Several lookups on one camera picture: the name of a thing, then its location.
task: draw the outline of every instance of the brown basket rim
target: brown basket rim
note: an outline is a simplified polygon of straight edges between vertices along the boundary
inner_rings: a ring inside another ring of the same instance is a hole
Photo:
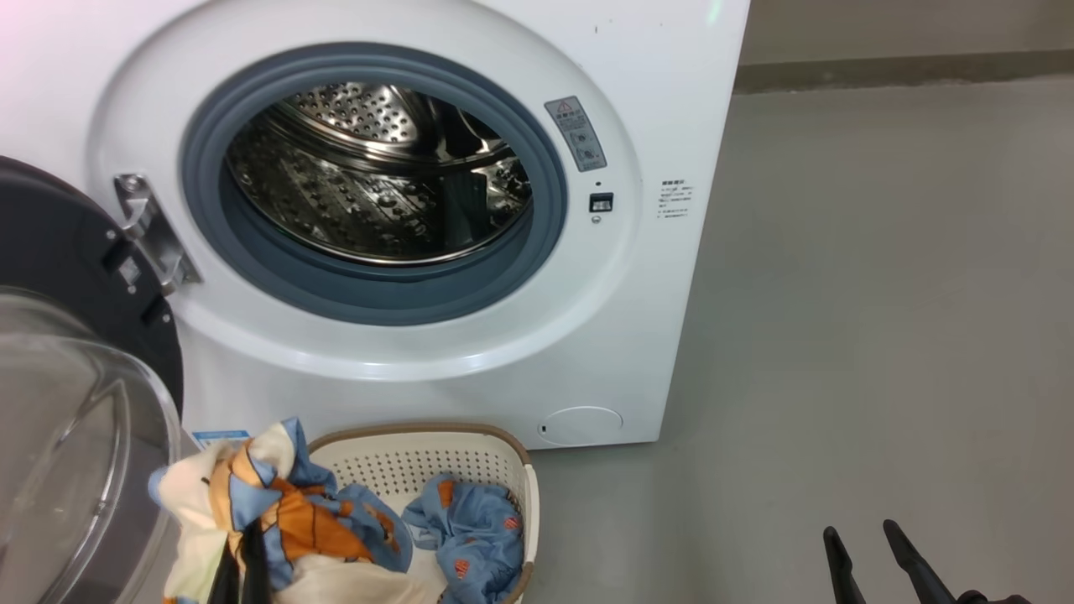
[[[518,438],[506,430],[502,430],[495,426],[489,426],[487,423],[416,421],[408,423],[374,426],[372,428],[353,428],[350,430],[332,432],[331,434],[325,434],[320,438],[316,438],[314,442],[309,443],[307,449],[309,452],[314,452],[321,447],[331,445],[332,443],[338,443],[339,441],[364,438],[366,436],[387,436],[390,434],[413,434],[417,432],[465,432],[469,434],[493,436],[510,445],[511,448],[514,449],[514,452],[519,454],[519,459],[522,460],[523,465],[533,465],[529,461],[529,451],[522,446],[522,443],[520,443]],[[519,574],[519,583],[514,586],[514,589],[511,590],[511,593],[502,604],[514,604],[518,602],[522,598],[522,593],[526,590],[526,586],[529,585],[529,578],[533,574],[534,563],[524,562],[522,564],[522,572]]]

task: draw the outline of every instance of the open washing machine door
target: open washing machine door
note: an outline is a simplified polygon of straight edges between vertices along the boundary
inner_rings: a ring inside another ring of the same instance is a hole
[[[101,210],[3,158],[0,257],[0,602],[130,602],[169,524],[149,475],[179,456],[171,310]]]

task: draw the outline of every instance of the crumpled fabric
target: crumpled fabric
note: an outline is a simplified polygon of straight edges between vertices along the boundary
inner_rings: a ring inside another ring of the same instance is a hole
[[[413,544],[435,549],[448,579],[444,604],[498,604],[522,572],[522,519],[497,485],[441,474],[403,512],[418,529]]]
[[[365,595],[376,593],[383,600],[384,589],[401,596],[424,591],[402,574],[412,553],[407,527],[365,487],[338,490],[332,472],[309,460],[295,418],[274,425],[237,450],[221,442],[161,469],[150,478],[149,491],[180,524],[178,558],[164,585],[165,604],[212,604],[226,548],[246,575],[242,542],[253,522],[260,523],[273,592],[292,586],[296,569],[309,565],[299,562],[309,556],[320,560],[318,572],[326,572],[323,565],[331,562],[352,569],[335,570],[336,575],[354,572],[366,577],[365,587],[345,600],[351,604],[379,602]],[[359,569],[360,563],[388,573]],[[383,579],[383,585],[369,584],[371,577]]]

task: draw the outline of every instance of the white plastic basket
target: white plastic basket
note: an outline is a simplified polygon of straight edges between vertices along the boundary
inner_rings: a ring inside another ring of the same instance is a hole
[[[309,445],[309,457],[334,472],[340,487],[365,485],[398,514],[439,474],[506,487],[522,516],[525,559],[518,587],[504,604],[522,601],[537,557],[540,497],[529,455],[514,436],[478,423],[383,426],[318,438]],[[426,584],[433,593],[447,587],[433,551],[415,548],[407,574]]]

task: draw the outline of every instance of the washing machine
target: washing machine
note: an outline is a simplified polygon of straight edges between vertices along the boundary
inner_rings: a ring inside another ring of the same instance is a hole
[[[0,281],[141,355],[202,442],[656,440],[746,11],[9,3]]]

